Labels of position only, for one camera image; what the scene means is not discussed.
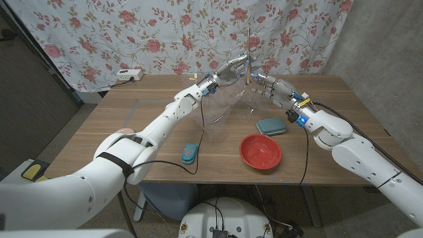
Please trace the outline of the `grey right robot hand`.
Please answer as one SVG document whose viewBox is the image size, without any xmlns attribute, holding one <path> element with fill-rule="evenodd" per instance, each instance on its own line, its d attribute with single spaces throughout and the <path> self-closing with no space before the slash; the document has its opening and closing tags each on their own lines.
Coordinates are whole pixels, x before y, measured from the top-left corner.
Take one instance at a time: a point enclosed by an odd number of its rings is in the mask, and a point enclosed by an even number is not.
<svg viewBox="0 0 423 238">
<path fill-rule="evenodd" d="M 258 73 L 253 74 L 250 81 L 263 87 L 263 89 L 252 89 L 254 93 L 270 99 L 278 108 L 290 110 L 296 102 L 294 99 L 296 88 L 283 79 Z"/>
</svg>

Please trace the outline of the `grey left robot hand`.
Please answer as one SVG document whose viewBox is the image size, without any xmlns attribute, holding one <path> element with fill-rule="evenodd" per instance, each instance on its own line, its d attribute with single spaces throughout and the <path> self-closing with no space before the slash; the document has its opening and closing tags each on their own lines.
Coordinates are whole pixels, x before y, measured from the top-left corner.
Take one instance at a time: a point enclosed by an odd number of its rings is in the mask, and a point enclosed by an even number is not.
<svg viewBox="0 0 423 238">
<path fill-rule="evenodd" d="M 215 71 L 213 78 L 218 87 L 226 87 L 235 84 L 243 78 L 245 85 L 252 81 L 252 62 L 256 60 L 251 53 L 242 53 L 239 56 L 222 63 Z"/>
</svg>

